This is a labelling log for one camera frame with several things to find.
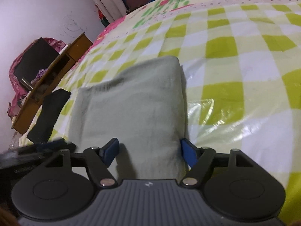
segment ribbed black surface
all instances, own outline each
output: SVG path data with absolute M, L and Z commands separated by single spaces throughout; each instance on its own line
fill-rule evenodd
M 21 218 L 19 222 L 23 226 L 284 225 L 278 219 L 242 223 L 224 218 L 206 205 L 198 191 L 180 188 L 175 180 L 125 180 L 118 188 L 102 190 L 86 210 L 72 218 L 57 222 Z

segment round black pad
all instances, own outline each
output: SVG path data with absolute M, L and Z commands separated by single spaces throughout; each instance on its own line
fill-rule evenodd
M 47 168 L 21 179 L 11 198 L 26 217 L 57 220 L 79 212 L 93 194 L 93 186 L 85 177 L 60 168 Z
M 35 196 L 44 200 L 53 200 L 64 196 L 68 191 L 68 185 L 58 180 L 46 180 L 33 187 Z
M 239 221 L 259 221 L 279 213 L 285 191 L 268 173 L 252 167 L 227 170 L 208 180 L 204 196 L 214 210 Z

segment bed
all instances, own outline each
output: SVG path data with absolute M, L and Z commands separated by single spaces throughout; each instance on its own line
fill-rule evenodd
M 185 73 L 190 141 L 241 149 L 285 187 L 280 218 L 301 219 L 301 0 L 156 0 L 135 10 L 61 80 L 72 95 L 50 139 L 68 139 L 79 88 L 165 55 Z

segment logo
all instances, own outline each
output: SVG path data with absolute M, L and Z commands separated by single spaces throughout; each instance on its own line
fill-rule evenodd
M 147 183 L 145 183 L 144 185 L 147 186 L 147 187 L 152 187 L 152 186 L 153 186 L 153 183 L 152 183 L 152 182 L 147 182 Z

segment pink bag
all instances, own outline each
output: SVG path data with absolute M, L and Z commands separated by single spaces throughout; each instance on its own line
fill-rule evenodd
M 53 38 L 44 37 L 43 38 L 52 48 L 54 48 L 58 53 L 64 48 L 66 45 L 61 40 L 55 40 Z M 28 94 L 28 91 L 26 91 L 19 83 L 17 77 L 14 75 L 14 70 L 16 66 L 20 63 L 24 53 L 36 42 L 32 42 L 13 62 L 11 67 L 8 71 L 8 77 L 11 81 L 11 84 L 13 86 L 13 89 L 15 91 L 15 97 L 13 98 L 11 103 L 8 103 L 9 107 L 7 110 L 8 116 L 12 119 L 17 113 L 19 112 L 20 108 L 17 105 L 18 101 L 24 96 Z

